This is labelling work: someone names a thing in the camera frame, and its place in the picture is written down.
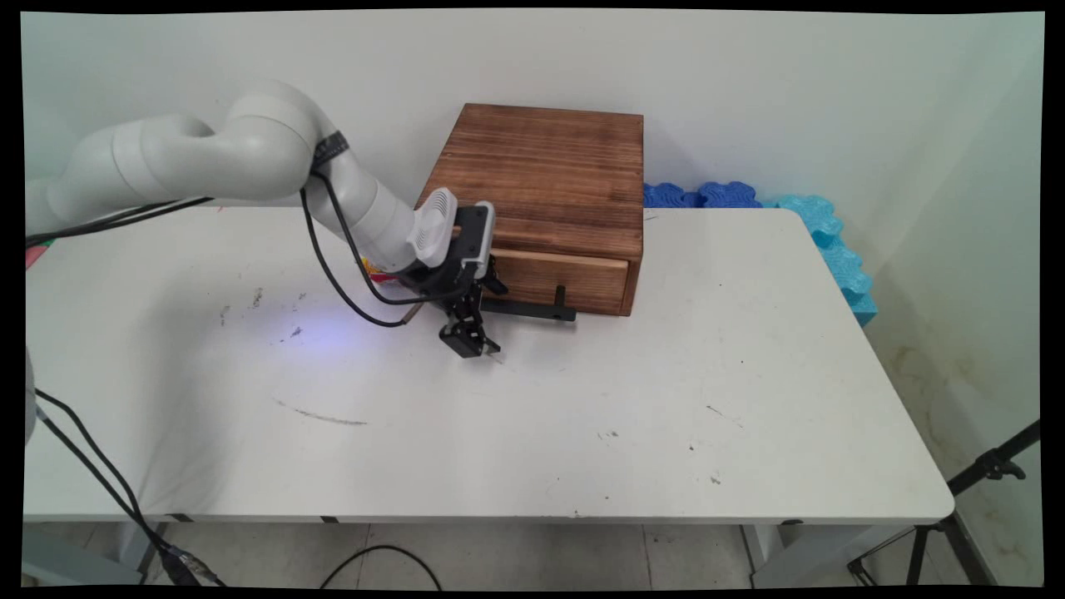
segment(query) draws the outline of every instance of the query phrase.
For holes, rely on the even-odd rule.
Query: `white robotic arm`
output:
[[[306,188],[314,218],[342,236],[323,182],[308,178],[312,168],[331,180],[359,250],[371,263],[394,273],[443,262],[457,210],[454,195],[439,190],[442,203],[411,210],[359,165],[313,100],[277,81],[248,90],[217,133],[194,117],[168,115],[85,137],[61,177],[27,183],[26,233],[193,196],[269,203]],[[482,248],[486,261],[489,245]]]

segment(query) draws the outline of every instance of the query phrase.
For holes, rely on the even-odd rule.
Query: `tripod leg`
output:
[[[862,557],[856,557],[847,563],[847,570],[854,574],[854,578],[862,583],[862,586],[878,586],[869,570],[862,564]]]
[[[962,525],[957,521],[956,514],[947,516],[939,522],[939,525],[943,527],[943,532],[946,533],[951,549],[954,550],[954,555],[957,556],[957,561],[962,564],[962,569],[965,570],[965,576],[969,579],[969,584],[989,586],[992,584],[992,577],[987,573],[987,568],[972,549],[972,545],[967,539],[965,532],[962,531]]]
[[[914,551],[910,554],[910,570],[906,571],[906,584],[917,584],[921,578],[921,565],[924,563],[924,546],[929,539],[929,529],[927,527],[916,527],[917,534],[914,536]]]

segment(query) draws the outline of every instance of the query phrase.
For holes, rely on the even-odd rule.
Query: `white wall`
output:
[[[950,167],[912,185],[924,208],[874,279],[866,333],[947,476],[1039,417],[1042,47],[1019,70]],[[1039,446],[1016,463],[1028,480],[980,483],[957,509],[1000,582],[1037,585]]]
[[[985,385],[937,404],[967,415],[938,428],[922,424],[911,366],[892,374],[950,474],[953,458],[945,456],[967,458],[1013,424],[999,418],[1010,402],[1028,402],[1014,415],[1023,420],[1037,396],[1034,362],[1026,361],[1036,339],[1035,287],[1013,287],[1037,273],[1037,212],[1005,208],[993,174],[1011,181],[1009,203],[1037,209],[1037,187],[1026,182],[1037,184],[1037,161],[1034,179],[1019,176],[1021,166],[1031,174],[1033,163],[1018,157],[1031,158],[1032,123],[996,123],[1031,104],[1043,23],[1038,14],[627,10],[23,14],[27,176],[58,173],[79,137],[115,123],[186,112],[218,125],[253,76],[314,97],[367,168],[410,201],[464,102],[640,113],[651,182],[742,180],[761,199],[818,193],[836,203],[845,238],[874,275],[882,314],[869,334],[885,363],[903,346],[915,347],[907,356],[930,356],[933,373],[971,356],[964,363]],[[1006,149],[1014,146],[1019,153]],[[1000,160],[1017,171],[993,168]],[[1018,220],[1011,225],[1028,237],[988,252],[1002,240],[974,231],[1000,218]],[[945,246],[953,248],[940,253]],[[925,253],[935,254],[928,264]],[[974,256],[990,261],[978,271]],[[1021,301],[1011,303],[1011,293]],[[1001,313],[1014,320],[984,324]],[[936,324],[891,334],[912,327],[915,314]],[[933,434],[958,451],[937,449]],[[980,538],[1000,577],[1039,582],[1036,568],[1010,553],[1016,543],[1029,564],[1038,556],[1042,577],[1031,534],[1038,482],[1016,488],[1023,507],[1003,508],[999,498],[1003,524],[986,524],[1005,552]]]

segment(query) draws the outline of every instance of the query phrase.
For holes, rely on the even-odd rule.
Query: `black cable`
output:
[[[411,560],[417,562],[417,565],[422,566],[422,569],[425,570],[426,573],[429,574],[429,578],[432,579],[432,584],[435,584],[437,586],[437,590],[443,590],[443,587],[440,586],[440,581],[437,580],[437,574],[432,573],[432,569],[429,568],[429,566],[427,566],[425,564],[425,562],[423,562],[421,560],[421,557],[419,557],[417,555],[414,555],[413,553],[411,553],[410,551],[407,551],[406,549],[396,547],[394,545],[375,545],[373,547],[367,547],[365,549],[360,549],[359,551],[356,551],[355,555],[351,555],[347,560],[344,560],[344,563],[342,563],[341,565],[337,566],[337,569],[333,570],[332,573],[329,574],[328,578],[326,578],[326,581],[323,582],[322,585],[318,586],[318,588],[325,588],[326,585],[329,584],[329,581],[331,581],[333,579],[333,577],[335,577],[337,574],[339,574],[340,571],[344,569],[344,566],[350,564],[351,562],[354,562],[355,560],[359,558],[360,556],[365,555],[366,553],[370,553],[371,551],[376,551],[378,549],[389,549],[389,550],[392,550],[392,551],[398,551],[399,553],[403,553],[404,555],[406,555],[406,556],[410,557]]]
[[[466,294],[470,284],[473,282],[477,273],[477,264],[473,262],[468,263],[462,270],[461,275],[459,275],[458,288],[454,291],[448,291],[447,293],[422,295],[421,297],[411,297],[410,300],[389,300],[378,293],[377,288],[370,278],[370,273],[366,272],[366,266],[362,263],[362,258],[359,255],[359,248],[355,246],[355,239],[351,238],[351,231],[347,228],[347,220],[344,217],[344,211],[340,208],[340,201],[337,199],[337,192],[333,191],[332,181],[329,180],[329,177],[326,177],[317,171],[311,171],[311,176],[322,179],[322,182],[325,183],[326,192],[329,194],[329,201],[332,204],[333,212],[337,213],[337,220],[340,221],[340,228],[344,231],[344,239],[347,240],[347,246],[351,249],[351,256],[355,257],[355,263],[359,266],[359,272],[362,273],[362,280],[366,282],[366,287],[370,288],[371,293],[373,293],[374,297],[377,297],[379,302],[390,306],[405,306],[408,304],[424,304],[426,302],[458,300]]]
[[[82,423],[81,419],[78,418],[78,415],[75,414],[73,409],[71,409],[70,406],[66,405],[65,403],[42,391],[40,389],[36,389],[36,392],[40,399],[47,401],[48,403],[54,405],[55,407],[66,412],[66,415],[73,422],[73,425],[78,427],[78,431],[81,433],[81,436],[85,438],[85,442],[88,443],[88,447],[93,449],[93,452],[96,453],[96,456],[100,458],[100,462],[102,462],[103,465],[108,467],[108,470],[111,470],[111,473],[114,474],[115,479],[118,481],[118,484],[121,485],[122,489],[126,491],[126,497],[129,498],[130,509],[132,509],[133,513],[136,515],[133,521],[137,522],[138,524],[142,524],[142,528],[145,529],[145,534],[148,535],[148,538],[152,541],[152,545],[155,546],[155,549],[162,551],[163,549],[170,547],[170,544],[166,543],[166,540],[164,540],[161,536],[159,536],[159,534],[155,533],[155,531],[153,531],[151,527],[147,525],[147,522],[144,519],[144,514],[141,513],[141,505],[136,501],[136,495],[134,495],[133,489],[130,487],[129,483],[126,482],[126,479],[121,475],[121,473],[118,472],[118,469],[115,468],[115,465],[112,464],[111,460],[108,459],[108,456],[103,454],[103,451],[100,449],[100,447],[96,444],[96,440],[93,439],[93,436],[88,434],[88,430],[85,428],[85,425]]]
[[[214,199],[213,197],[199,197],[196,199],[190,199],[187,201],[170,201],[162,205],[155,204],[149,207],[142,206],[140,208],[133,208],[125,212],[112,216],[105,216],[98,221],[87,223],[85,225],[78,225],[75,227],[69,227],[66,229],[61,229],[58,231],[51,231],[47,233],[38,233],[34,236],[29,236],[26,238],[26,247],[30,248],[34,245],[51,240],[51,239],[62,239],[67,237],[77,237],[88,233],[95,233],[99,231],[105,231],[109,229],[115,229],[118,227],[125,227],[126,225],[132,225],[134,223],[140,223],[142,221],[147,221],[148,218],[154,218],[155,216],[162,216],[163,214],[169,214],[170,212],[176,212],[184,208],[190,208],[192,206],[199,206],[200,204],[206,204]]]
[[[151,528],[148,527],[143,518],[133,513],[133,509],[126,504],[121,497],[118,496],[118,491],[115,490],[115,487],[111,486],[111,483],[103,477],[103,474],[100,473],[100,470],[88,459],[88,456],[78,449],[78,446],[73,444],[70,437],[67,437],[63,431],[60,431],[59,426],[52,422],[52,419],[49,418],[39,406],[37,406],[37,418],[45,423],[45,426],[47,426],[48,430],[51,431],[52,434],[55,435],[55,437],[59,438],[59,440],[62,441],[71,453],[78,456],[78,459],[81,460],[85,468],[88,468],[88,471],[93,473],[93,476],[96,476],[96,480],[99,481],[101,485],[103,485],[103,488],[106,489],[108,493],[115,500],[115,503],[122,508],[122,512],[125,512],[131,520],[136,522],[144,530],[145,534],[148,535],[148,539],[151,540],[153,546],[155,546],[155,549],[161,553],[166,552],[170,545],[165,540],[162,540],[159,535],[155,534],[155,531],[152,531]]]
[[[103,451],[100,450],[100,447],[96,444],[96,441],[93,439],[93,436],[89,435],[88,431],[85,428],[85,425],[82,423],[81,419],[78,418],[78,415],[75,414],[73,409],[70,406],[64,404],[63,402],[56,400],[55,398],[49,395],[48,393],[40,391],[39,389],[35,389],[35,391],[37,395],[39,395],[42,399],[52,403],[53,405],[65,411],[67,416],[70,417],[75,425],[78,427],[82,436],[85,438],[85,441],[89,444],[89,447],[93,448],[93,451],[96,453],[96,455],[100,458],[101,462],[103,462],[108,466],[108,469],[111,470],[112,474],[114,474],[115,477],[118,479],[118,482],[121,484],[122,488],[126,490],[126,493],[129,496],[130,504],[132,506],[128,505],[122,500],[122,498],[118,496],[118,491],[115,490],[115,488],[103,476],[100,470],[88,459],[88,456],[86,456],[84,452],[82,452],[78,448],[78,446],[73,444],[73,441],[71,441],[70,438],[67,437],[66,434],[64,434],[63,431],[61,431],[59,426],[55,425],[54,422],[52,422],[51,418],[49,418],[48,415],[46,415],[45,411],[40,409],[40,406],[37,406],[37,418],[39,418],[40,421],[45,423],[45,426],[47,426],[48,430],[51,431],[52,434],[55,435],[55,437],[59,438],[60,441],[62,441],[63,444],[66,446],[66,448],[69,449],[70,452],[78,457],[78,459],[81,460],[82,465],[84,465],[85,468],[87,468],[88,471],[93,473],[93,476],[95,476],[96,480],[100,483],[100,485],[102,485],[103,488],[108,491],[108,493],[111,495],[111,498],[115,500],[115,503],[117,503],[118,506],[122,508],[122,512],[126,512],[126,515],[129,516],[130,519],[133,520],[133,522],[135,522],[137,525],[141,527],[141,530],[144,531],[145,535],[148,537],[148,540],[152,544],[155,550],[159,551],[160,560],[163,563],[163,568],[166,570],[166,573],[170,577],[170,580],[175,584],[198,585],[199,583],[196,581],[196,577],[192,574],[192,572],[195,571],[201,574],[202,577],[207,578],[208,580],[214,582],[218,586],[226,586],[226,584],[222,581],[222,579],[219,579],[218,576],[215,574],[211,570],[211,568],[207,566],[207,564],[201,562],[198,557],[196,557],[192,553],[189,553],[187,551],[184,551],[174,545],[170,545],[158,533],[155,533],[155,531],[153,531],[151,527],[148,525],[148,523],[144,519],[144,516],[141,513],[141,506],[137,504],[136,497],[133,495],[133,489],[130,488],[129,483],[126,482],[126,479],[118,472],[118,469],[115,468],[114,464],[112,464],[111,460],[108,459],[108,457],[103,454]]]
[[[865,560],[866,557],[868,557],[869,555],[872,555],[873,553],[880,551],[881,549],[884,549],[884,548],[886,548],[889,545],[894,545],[895,543],[897,543],[899,540],[902,540],[903,538],[906,537],[906,535],[908,535],[910,533],[912,533],[912,532],[914,532],[917,529],[915,529],[915,528],[910,528],[910,529],[906,529],[906,530],[902,531],[901,533],[896,533],[895,536],[888,538],[887,540],[882,541],[876,547],[873,547],[869,551],[866,551],[865,553],[863,553],[862,555],[858,555],[857,557],[855,557],[852,561],[857,562],[857,561],[861,561],[861,560]]]
[[[322,248],[318,247],[318,237],[317,234],[314,233],[314,222],[311,221],[311,210],[310,208],[307,207],[307,190],[299,190],[299,200],[304,205],[304,216],[307,218],[307,232],[309,232],[311,236],[311,247],[314,248],[314,255],[318,258],[318,264],[322,264],[322,270],[323,272],[326,273],[326,278],[328,278],[329,282],[332,284],[333,289],[337,290],[337,293],[339,293],[340,296],[344,298],[344,302],[346,302],[347,305],[350,306],[350,308],[355,310],[360,317],[376,324],[377,326],[384,326],[391,328],[407,324],[407,321],[410,320],[410,318],[413,314],[408,312],[407,317],[405,317],[404,320],[399,320],[396,322],[386,322],[382,320],[378,320],[367,314],[366,312],[362,311],[362,308],[357,306],[355,302],[353,302],[351,298],[347,296],[347,293],[344,293],[344,289],[340,286],[339,282],[337,282],[337,278],[332,275],[332,271],[329,270],[329,264],[326,264],[326,257],[322,255]]]

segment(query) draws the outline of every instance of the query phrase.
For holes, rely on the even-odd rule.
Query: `tiled floor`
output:
[[[33,524],[101,554],[113,524]],[[638,524],[252,524],[170,523],[165,536],[208,563],[231,586],[316,587],[355,551],[396,545],[433,569],[445,589],[749,588],[739,527]],[[881,584],[901,584],[913,534],[865,564]],[[169,584],[159,560],[147,584]],[[922,584],[963,584],[943,535],[929,537]],[[852,586],[840,566],[812,586]],[[331,588],[431,589],[407,556],[375,551],[349,564]]]

